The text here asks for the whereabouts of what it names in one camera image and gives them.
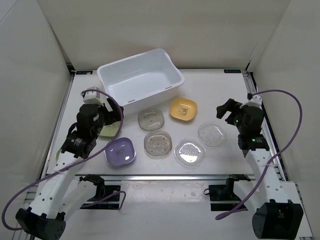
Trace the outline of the light green square plate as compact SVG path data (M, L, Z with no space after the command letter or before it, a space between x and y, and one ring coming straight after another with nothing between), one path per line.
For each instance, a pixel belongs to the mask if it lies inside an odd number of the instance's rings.
M105 125L102 128L102 130L101 130L101 132L99 134L99 137L101 137L101 138L113 138L117 134L117 132L118 132L118 130L120 128L120 125L121 125L120 121L116 121L116 122L114 122L114 123L112 123L110 125Z

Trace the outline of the clear textured plate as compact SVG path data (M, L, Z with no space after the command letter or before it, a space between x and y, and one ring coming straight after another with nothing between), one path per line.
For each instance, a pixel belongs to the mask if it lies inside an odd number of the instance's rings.
M204 146L191 138L182 139L174 149L176 162L187 169L194 169L200 165L205 155Z
M214 122L205 122L197 130L200 140L209 147L218 147L226 141L225 131Z

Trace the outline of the clear plate with slots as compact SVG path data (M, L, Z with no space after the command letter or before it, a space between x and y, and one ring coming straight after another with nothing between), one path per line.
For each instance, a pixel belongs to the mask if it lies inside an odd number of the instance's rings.
M161 129L165 124L165 118L158 108L147 108L142 110L138 116L139 127L147 132Z

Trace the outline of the purple square plate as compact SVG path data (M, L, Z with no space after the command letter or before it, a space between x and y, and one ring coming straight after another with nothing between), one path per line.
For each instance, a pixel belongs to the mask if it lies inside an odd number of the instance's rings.
M105 150L107 163L112 167L121 167L133 162L136 151L133 142L127 137L115 139Z

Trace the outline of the yellow square plate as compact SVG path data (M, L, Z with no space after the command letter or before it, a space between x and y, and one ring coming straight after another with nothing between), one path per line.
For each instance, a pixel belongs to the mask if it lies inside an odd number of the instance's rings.
M175 98L170 106L170 115L184 122L189 122L196 116L198 105L193 100L177 97Z

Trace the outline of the clear plate with dots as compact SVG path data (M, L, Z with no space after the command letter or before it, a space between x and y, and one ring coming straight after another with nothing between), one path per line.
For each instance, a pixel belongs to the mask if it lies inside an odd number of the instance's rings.
M151 131L144 137L143 147L150 158L163 159L170 154L173 148L172 138L166 131Z

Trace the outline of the clear textured plate front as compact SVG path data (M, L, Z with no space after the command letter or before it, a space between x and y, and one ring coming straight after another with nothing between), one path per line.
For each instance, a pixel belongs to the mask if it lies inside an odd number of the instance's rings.
M205 155L204 146L191 138L182 139L174 149L176 162L187 169L194 169L200 165Z

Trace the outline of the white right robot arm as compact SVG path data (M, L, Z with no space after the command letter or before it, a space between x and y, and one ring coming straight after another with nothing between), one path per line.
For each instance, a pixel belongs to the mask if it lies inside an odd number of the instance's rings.
M252 212L252 228L258 239L294 240L304 212L302 206L294 203L285 192L272 166L270 148L262 134L264 112L261 97L256 95L246 103L230 98L216 110L219 119L230 113L225 121L237 128L238 146L257 181L255 185L249 180L226 185L226 197L230 200L240 198Z

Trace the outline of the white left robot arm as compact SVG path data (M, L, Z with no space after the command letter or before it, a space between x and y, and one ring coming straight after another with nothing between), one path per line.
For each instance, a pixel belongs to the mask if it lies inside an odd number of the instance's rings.
M21 229L40 240L58 240L61 238L67 220L88 200L98 202L107 198L105 181L95 174L79 178L78 186L67 192L75 175L92 159L91 153L97 144L103 127L124 119L123 107L108 98L84 103L76 115L62 144L54 172L42 179L44 186L27 209L20 208L16 220Z

